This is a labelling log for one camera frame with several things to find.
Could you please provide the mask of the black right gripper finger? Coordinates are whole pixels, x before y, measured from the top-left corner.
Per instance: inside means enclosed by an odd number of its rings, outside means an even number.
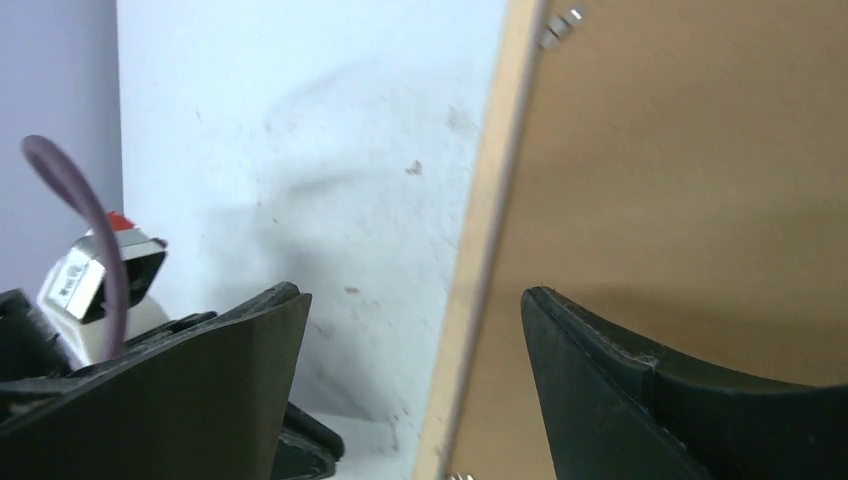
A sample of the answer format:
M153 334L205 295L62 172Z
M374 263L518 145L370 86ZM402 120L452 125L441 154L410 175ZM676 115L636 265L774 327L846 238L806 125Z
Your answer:
M724 368L546 287L521 319L560 479L843 479L847 389Z

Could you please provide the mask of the brown frame backing board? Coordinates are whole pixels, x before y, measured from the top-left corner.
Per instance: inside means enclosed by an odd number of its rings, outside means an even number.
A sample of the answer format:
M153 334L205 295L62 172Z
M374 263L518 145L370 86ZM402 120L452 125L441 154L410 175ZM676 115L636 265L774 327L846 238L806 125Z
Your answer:
M590 1L539 55L451 466L551 479L520 297L847 379L847 5Z

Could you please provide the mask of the light wooden picture frame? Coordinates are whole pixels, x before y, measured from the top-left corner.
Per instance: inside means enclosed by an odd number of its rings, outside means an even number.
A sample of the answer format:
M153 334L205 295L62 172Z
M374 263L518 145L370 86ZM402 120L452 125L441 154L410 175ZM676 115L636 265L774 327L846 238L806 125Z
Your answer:
M413 480L445 479L449 475L538 38L547 13L545 1L507 4Z

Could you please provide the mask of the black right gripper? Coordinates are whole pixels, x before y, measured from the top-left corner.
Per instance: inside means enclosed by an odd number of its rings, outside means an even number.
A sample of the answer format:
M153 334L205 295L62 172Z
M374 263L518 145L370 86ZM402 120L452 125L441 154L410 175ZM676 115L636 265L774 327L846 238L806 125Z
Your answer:
M311 301L283 283L73 370L24 295L3 293L2 477L334 476L342 437L288 403Z

